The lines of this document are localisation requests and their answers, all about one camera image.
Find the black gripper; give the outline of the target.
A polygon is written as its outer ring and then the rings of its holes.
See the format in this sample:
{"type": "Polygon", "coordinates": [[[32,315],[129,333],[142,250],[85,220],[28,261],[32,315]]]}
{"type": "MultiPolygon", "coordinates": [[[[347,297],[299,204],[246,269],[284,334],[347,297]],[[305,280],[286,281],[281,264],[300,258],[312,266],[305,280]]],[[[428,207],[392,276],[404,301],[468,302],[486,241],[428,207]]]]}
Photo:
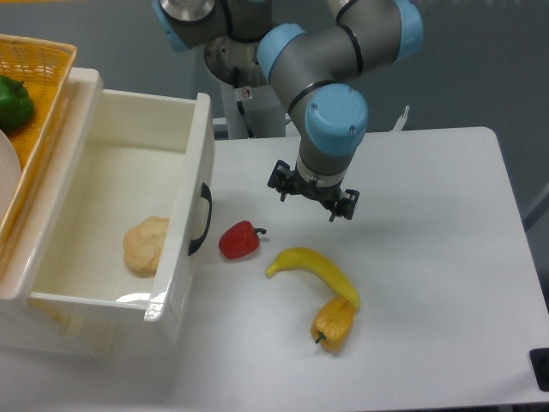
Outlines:
{"type": "Polygon", "coordinates": [[[267,186],[280,194],[282,202],[288,195],[300,195],[321,204],[331,212],[329,221],[334,221],[336,217],[352,220],[359,200],[359,191],[342,191],[338,185],[321,187],[317,180],[306,181],[283,160],[278,160],[274,165],[267,186]]]}

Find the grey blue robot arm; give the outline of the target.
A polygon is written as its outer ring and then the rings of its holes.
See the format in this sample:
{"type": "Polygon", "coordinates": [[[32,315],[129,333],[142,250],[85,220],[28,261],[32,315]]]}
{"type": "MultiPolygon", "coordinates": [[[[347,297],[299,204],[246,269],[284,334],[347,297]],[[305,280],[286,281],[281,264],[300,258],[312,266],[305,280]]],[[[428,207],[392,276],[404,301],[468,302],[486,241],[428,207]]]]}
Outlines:
{"type": "Polygon", "coordinates": [[[275,24],[269,1],[155,1],[172,48],[216,45],[210,72],[233,88],[273,89],[301,141],[294,165],[278,161],[268,186],[351,219],[359,199],[341,182],[365,135],[369,109],[354,77],[417,52],[424,25],[409,1],[331,1],[332,27],[308,34],[275,24]]]}

